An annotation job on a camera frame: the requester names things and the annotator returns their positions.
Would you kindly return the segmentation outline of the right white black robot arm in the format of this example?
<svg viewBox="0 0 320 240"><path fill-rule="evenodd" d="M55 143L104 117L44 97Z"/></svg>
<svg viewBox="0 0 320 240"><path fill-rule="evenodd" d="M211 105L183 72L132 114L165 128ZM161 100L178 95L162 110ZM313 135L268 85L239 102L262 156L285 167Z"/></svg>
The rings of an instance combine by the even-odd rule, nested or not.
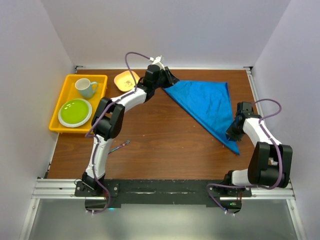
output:
<svg viewBox="0 0 320 240"><path fill-rule="evenodd" d="M282 144L267 129L265 118L254 112L250 102L237 104L234 121L225 132L228 141L238 142L247 135L254 151L246 169L230 170L223 179L223 192L235 196L241 188L286 188L290 180L293 149Z"/></svg>

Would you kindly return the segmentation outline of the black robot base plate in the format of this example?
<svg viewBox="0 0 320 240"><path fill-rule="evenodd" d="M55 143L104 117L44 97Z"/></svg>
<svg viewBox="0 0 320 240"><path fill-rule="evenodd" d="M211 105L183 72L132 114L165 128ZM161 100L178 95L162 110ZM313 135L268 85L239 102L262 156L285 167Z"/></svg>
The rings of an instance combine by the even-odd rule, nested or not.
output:
<svg viewBox="0 0 320 240"><path fill-rule="evenodd" d="M239 210L240 197L251 197L245 188L207 186L220 184L220 180L194 179L105 179L110 193L110 208L122 205L205 205L216 207L214 197L223 207Z"/></svg>

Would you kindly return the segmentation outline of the blue cloth napkin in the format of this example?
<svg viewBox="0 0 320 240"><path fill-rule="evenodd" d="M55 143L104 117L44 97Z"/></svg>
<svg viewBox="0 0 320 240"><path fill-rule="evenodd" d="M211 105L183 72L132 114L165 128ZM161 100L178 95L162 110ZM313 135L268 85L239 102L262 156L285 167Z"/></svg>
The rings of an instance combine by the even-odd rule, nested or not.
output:
<svg viewBox="0 0 320 240"><path fill-rule="evenodd" d="M240 154L237 143L226 137L234 119L227 82L181 80L164 91L224 146Z"/></svg>

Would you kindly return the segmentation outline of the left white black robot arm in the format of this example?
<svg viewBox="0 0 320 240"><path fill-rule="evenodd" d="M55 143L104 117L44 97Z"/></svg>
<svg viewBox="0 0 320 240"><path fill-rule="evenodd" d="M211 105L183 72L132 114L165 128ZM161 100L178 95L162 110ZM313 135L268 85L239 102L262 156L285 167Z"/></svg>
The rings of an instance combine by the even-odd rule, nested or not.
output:
<svg viewBox="0 0 320 240"><path fill-rule="evenodd" d="M106 162L111 145L122 129L125 113L151 99L156 89L170 88L179 81L168 67L162 69L151 64L133 89L119 97L103 97L99 101L87 134L93 138L93 148L89 164L81 178L88 193L99 196L106 190L103 184Z"/></svg>

